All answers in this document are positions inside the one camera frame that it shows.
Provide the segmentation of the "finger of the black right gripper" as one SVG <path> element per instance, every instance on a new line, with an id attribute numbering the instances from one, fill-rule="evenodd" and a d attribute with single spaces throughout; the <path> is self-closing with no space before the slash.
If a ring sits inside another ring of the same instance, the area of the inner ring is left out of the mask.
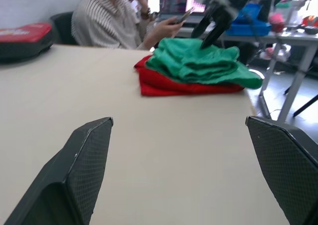
<path id="1" fill-rule="evenodd" d="M 213 18 L 203 17 L 199 24 L 194 27 L 191 38 L 199 38 L 206 31 L 211 22 L 213 22 Z"/>
<path id="2" fill-rule="evenodd" d="M 210 31 L 204 38 L 200 48 L 206 49 L 207 47 L 212 46 L 213 43 L 227 30 L 227 28 L 227 24 L 216 24 L 212 31 Z"/>

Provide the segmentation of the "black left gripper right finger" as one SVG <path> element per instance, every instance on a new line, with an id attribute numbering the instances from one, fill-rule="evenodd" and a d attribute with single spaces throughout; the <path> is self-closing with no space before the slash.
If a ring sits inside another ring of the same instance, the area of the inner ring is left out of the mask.
<path id="1" fill-rule="evenodd" d="M 318 223 L 318 145 L 301 129 L 271 119 L 245 121 L 262 174 L 291 225 Z"/>

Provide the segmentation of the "person's hand holding phone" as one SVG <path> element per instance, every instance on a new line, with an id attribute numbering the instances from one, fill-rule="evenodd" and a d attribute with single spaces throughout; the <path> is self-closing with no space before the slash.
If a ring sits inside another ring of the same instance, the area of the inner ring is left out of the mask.
<path id="1" fill-rule="evenodd" d="M 173 38 L 183 26 L 184 21 L 180 21 L 177 17 L 171 17 L 161 21 L 158 25 L 158 33 L 160 38 Z"/>

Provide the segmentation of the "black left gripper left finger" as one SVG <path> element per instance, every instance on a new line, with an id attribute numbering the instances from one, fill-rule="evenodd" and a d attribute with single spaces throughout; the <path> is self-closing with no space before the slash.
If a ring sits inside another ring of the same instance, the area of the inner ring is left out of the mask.
<path id="1" fill-rule="evenodd" d="M 111 117 L 75 129 L 42 167 L 6 225 L 87 225 L 103 182 Z"/>

